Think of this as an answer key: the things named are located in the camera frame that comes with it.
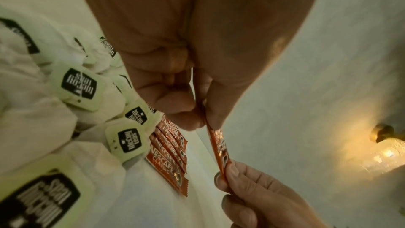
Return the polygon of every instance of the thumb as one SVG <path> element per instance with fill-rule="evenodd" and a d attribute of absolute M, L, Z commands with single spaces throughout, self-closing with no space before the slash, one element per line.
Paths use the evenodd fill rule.
<path fill-rule="evenodd" d="M 279 212 L 283 207 L 285 199 L 282 196 L 255 183 L 241 173 L 234 163 L 227 166 L 225 174 L 233 193 L 265 216 L 268 213 Z"/>
<path fill-rule="evenodd" d="M 233 110 L 239 98 L 248 89 L 249 85 L 228 86 L 217 81 L 212 81 L 207 92 L 205 115 L 208 124 L 214 129 L 221 128 L 225 119 Z"/>

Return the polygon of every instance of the skin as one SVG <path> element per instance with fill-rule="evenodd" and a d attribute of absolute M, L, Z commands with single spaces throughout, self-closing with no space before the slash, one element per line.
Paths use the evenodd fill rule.
<path fill-rule="evenodd" d="M 314 0 L 86 0 L 137 93 L 179 127 L 219 129 Z M 193 81 L 195 97 L 189 85 Z"/>
<path fill-rule="evenodd" d="M 294 190 L 244 163 L 232 161 L 215 178 L 218 189 L 229 193 L 222 209 L 231 228 L 327 228 Z"/>

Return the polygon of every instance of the gray wall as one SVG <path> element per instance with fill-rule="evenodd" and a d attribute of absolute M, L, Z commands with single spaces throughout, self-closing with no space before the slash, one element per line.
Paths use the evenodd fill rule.
<path fill-rule="evenodd" d="M 370 180 L 358 163 L 374 125 L 405 130 L 404 71 L 405 0 L 317 0 L 225 123 L 229 154 L 294 188 L 330 225 L 405 227 L 405 168 Z"/>

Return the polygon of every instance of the black logo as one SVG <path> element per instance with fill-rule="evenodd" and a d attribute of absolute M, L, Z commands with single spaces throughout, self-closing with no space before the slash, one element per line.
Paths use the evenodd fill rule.
<path fill-rule="evenodd" d="M 93 99 L 97 82 L 80 71 L 70 68 L 62 80 L 62 88 L 87 99 Z"/>
<path fill-rule="evenodd" d="M 128 85 L 130 86 L 130 88 L 132 88 L 131 82 L 129 81 L 129 79 L 127 78 L 127 76 L 125 76 L 125 75 L 120 75 L 120 76 L 121 76 L 121 77 L 124 77 L 124 78 L 127 80 Z"/>
<path fill-rule="evenodd" d="M 79 198 L 72 180 L 52 169 L 0 202 L 0 227 L 50 228 Z"/>
<path fill-rule="evenodd" d="M 140 107 L 136 107 L 135 109 L 130 110 L 125 114 L 128 119 L 132 119 L 137 121 L 139 124 L 143 125 L 148 118 L 146 117 L 145 113 Z"/>
<path fill-rule="evenodd" d="M 111 57 L 114 57 L 117 54 L 117 51 L 115 51 L 114 47 L 107 41 L 105 37 L 101 37 L 100 42 L 110 52 Z"/>
<path fill-rule="evenodd" d="M 32 40 L 32 38 L 25 32 L 25 30 L 21 28 L 21 26 L 17 22 L 5 18 L 0 18 L 0 23 L 3 23 L 4 26 L 6 26 L 10 30 L 12 30 L 15 34 L 24 39 L 25 45 L 28 48 L 28 53 L 37 54 L 40 52 L 38 47 Z"/>
<path fill-rule="evenodd" d="M 146 105 L 148 106 L 149 110 L 151 110 L 151 112 L 152 112 L 153 114 L 156 113 L 156 109 L 152 108 L 149 104 L 146 104 Z"/>
<path fill-rule="evenodd" d="M 80 41 L 79 41 L 77 38 L 74 38 L 74 39 L 75 39 L 76 43 L 79 45 L 79 47 L 81 47 L 81 49 L 83 50 L 83 52 L 85 52 L 85 53 L 87 54 L 86 50 L 84 49 L 84 47 L 82 46 L 82 44 L 80 43 Z"/>
<path fill-rule="evenodd" d="M 136 128 L 118 132 L 118 139 L 119 145 L 121 145 L 121 148 L 125 153 L 135 151 L 142 146 L 142 142 L 140 141 L 139 133 Z"/>

